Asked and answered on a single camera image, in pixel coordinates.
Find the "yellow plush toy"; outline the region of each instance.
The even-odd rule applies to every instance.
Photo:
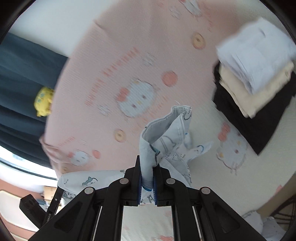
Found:
[[[50,107],[53,94],[54,90],[47,87],[42,87],[42,89],[38,92],[34,101],[34,107],[37,110],[37,116],[48,116],[51,113]]]

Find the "silver screw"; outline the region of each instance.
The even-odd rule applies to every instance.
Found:
[[[203,188],[202,193],[203,194],[210,194],[211,190],[209,188]]]
[[[119,180],[119,182],[121,184],[127,184],[128,183],[128,179],[127,178],[122,178],[122,179]]]
[[[168,178],[167,179],[167,184],[174,184],[176,181],[173,178]]]
[[[84,189],[84,192],[85,192],[86,194],[91,194],[91,193],[94,192],[94,189],[91,188],[91,187],[88,187],[88,188]]]

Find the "folded white shirt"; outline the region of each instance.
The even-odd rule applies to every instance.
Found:
[[[260,18],[217,46],[217,55],[248,92],[255,94],[296,57],[296,45],[276,26]]]
[[[245,117],[253,118],[291,79],[294,64],[290,61],[260,92],[251,95],[244,84],[222,64],[220,84],[228,91]]]

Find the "dark blue curtain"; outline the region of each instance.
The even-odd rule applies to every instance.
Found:
[[[0,146],[50,167],[39,143],[46,117],[37,117],[34,100],[54,89],[67,57],[8,33],[0,45]]]

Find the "stack of folded clothes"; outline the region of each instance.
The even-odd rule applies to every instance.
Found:
[[[259,154],[296,94],[296,45],[260,18],[219,45],[217,54],[213,101]]]

